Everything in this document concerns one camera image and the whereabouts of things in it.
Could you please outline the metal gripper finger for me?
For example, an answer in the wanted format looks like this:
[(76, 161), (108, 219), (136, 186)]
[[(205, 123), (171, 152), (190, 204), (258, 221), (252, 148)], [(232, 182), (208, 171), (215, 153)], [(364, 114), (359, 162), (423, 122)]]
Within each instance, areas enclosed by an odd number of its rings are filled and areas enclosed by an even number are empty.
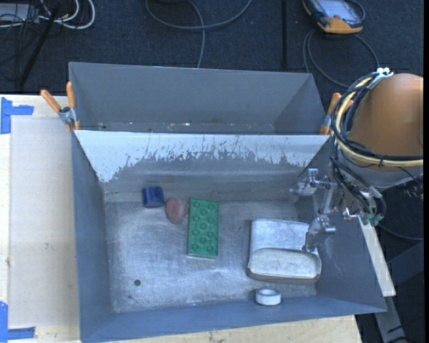
[(302, 246), (304, 252), (314, 252), (328, 236), (336, 232), (335, 225), (326, 216), (316, 217), (305, 233), (305, 242)]
[(306, 175), (300, 177), (290, 188), (290, 193), (297, 196), (312, 196), (318, 189), (327, 189), (330, 186), (328, 177), (319, 177), (318, 174), (318, 168), (308, 168)]

